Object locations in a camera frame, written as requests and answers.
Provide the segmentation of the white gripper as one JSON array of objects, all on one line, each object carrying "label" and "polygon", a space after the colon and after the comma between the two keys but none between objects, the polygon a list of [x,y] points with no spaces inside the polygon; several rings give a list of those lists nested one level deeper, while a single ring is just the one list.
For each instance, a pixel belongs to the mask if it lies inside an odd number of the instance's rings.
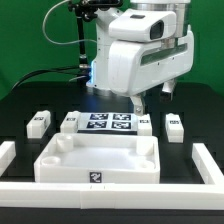
[{"label": "white gripper", "polygon": [[144,112],[143,100],[136,94],[165,82],[160,97],[162,100],[171,100],[176,81],[170,79],[181,76],[192,68],[194,35],[191,31],[178,40],[176,48],[162,50],[161,46],[161,41],[114,41],[110,47],[109,88],[118,95],[131,96],[136,115]]}]

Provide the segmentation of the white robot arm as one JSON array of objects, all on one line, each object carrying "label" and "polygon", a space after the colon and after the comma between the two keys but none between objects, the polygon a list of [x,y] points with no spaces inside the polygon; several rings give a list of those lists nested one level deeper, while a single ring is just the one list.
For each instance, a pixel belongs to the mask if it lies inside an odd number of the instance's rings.
[{"label": "white robot arm", "polygon": [[97,56],[87,86],[105,95],[129,97],[144,113],[142,95],[161,84],[172,93],[176,78],[193,65],[194,35],[188,23],[191,0],[130,0],[122,12],[98,7]]}]

